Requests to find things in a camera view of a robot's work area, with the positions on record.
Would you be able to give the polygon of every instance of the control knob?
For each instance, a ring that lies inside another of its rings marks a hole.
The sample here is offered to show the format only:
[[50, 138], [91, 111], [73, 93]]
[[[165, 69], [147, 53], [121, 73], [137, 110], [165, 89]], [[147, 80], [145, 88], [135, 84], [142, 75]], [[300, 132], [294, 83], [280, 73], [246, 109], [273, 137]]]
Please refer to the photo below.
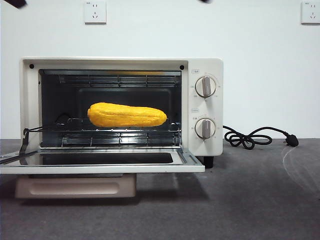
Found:
[[215, 123], [208, 118], [200, 119], [195, 124], [195, 132], [202, 139], [208, 139], [212, 137], [212, 135], [215, 134], [215, 131]]
[[203, 76], [199, 78], [198, 81], [196, 81], [195, 83], [196, 93], [203, 98], [210, 97], [212, 94], [215, 93], [215, 90], [216, 83], [209, 76]]

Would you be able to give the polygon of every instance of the white wall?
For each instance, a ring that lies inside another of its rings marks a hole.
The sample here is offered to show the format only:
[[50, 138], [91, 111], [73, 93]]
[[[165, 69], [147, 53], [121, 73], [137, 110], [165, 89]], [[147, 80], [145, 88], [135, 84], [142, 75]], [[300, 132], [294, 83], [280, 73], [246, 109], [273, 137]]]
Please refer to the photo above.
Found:
[[[1, 46], [1, 5], [0, 5], [0, 46]], [[1, 83], [1, 58], [0, 58], [0, 83]], [[1, 85], [2, 84], [0, 84], [0, 106], [2, 106], [1, 105]], [[0, 111], [0, 139], [1, 139], [1, 126], [2, 126], [2, 124], [1, 124], [1, 111]]]
[[300, 0], [107, 0], [107, 25], [84, 25], [84, 0], [27, 2], [1, 2], [3, 139], [20, 137], [22, 56], [219, 57], [225, 125], [320, 138], [320, 25]]

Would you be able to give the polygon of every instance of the control panel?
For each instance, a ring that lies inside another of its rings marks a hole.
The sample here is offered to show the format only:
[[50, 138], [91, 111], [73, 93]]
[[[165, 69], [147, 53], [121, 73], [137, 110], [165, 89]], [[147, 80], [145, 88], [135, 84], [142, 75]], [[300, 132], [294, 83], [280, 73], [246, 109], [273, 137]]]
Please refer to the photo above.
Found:
[[223, 148], [223, 63], [220, 59], [189, 62], [189, 150], [217, 156]]

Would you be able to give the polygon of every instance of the oven cavity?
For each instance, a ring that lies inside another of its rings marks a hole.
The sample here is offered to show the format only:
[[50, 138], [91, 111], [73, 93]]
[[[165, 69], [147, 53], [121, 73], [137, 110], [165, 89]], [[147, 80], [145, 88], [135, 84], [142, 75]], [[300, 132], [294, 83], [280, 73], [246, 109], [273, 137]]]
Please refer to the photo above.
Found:
[[[181, 71], [41, 69], [41, 147], [180, 146]], [[150, 107], [167, 115], [156, 127], [96, 127], [88, 119], [92, 104], [104, 102]]]

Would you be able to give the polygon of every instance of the oven foot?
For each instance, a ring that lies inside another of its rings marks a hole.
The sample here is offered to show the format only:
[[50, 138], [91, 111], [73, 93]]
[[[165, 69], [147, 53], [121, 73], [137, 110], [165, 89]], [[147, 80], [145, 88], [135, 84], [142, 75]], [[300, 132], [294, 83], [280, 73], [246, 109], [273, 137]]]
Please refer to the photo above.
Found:
[[137, 174], [117, 177], [19, 176], [15, 197], [19, 199], [129, 198], [136, 195]]
[[214, 157], [213, 156], [204, 156], [203, 165], [206, 169], [212, 169], [214, 166]]

